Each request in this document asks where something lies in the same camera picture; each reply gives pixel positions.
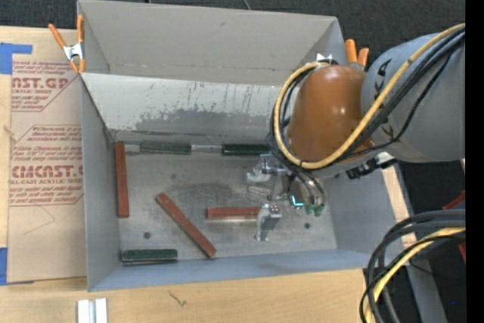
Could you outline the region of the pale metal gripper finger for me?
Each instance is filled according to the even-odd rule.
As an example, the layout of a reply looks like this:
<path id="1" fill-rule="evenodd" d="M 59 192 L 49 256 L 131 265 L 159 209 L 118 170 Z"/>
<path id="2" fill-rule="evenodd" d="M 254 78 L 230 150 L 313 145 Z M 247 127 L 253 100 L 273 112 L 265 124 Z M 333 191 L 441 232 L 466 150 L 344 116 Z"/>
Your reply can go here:
<path id="1" fill-rule="evenodd" d="M 281 218 L 282 214 L 278 205 L 273 203 L 262 205 L 256 216 L 254 238 L 257 241 L 265 241 L 268 237 L 268 232 L 275 228 Z"/>
<path id="2" fill-rule="evenodd" d="M 275 197 L 281 165 L 273 154 L 261 154 L 257 164 L 246 174 L 247 189 L 252 194 Z"/>

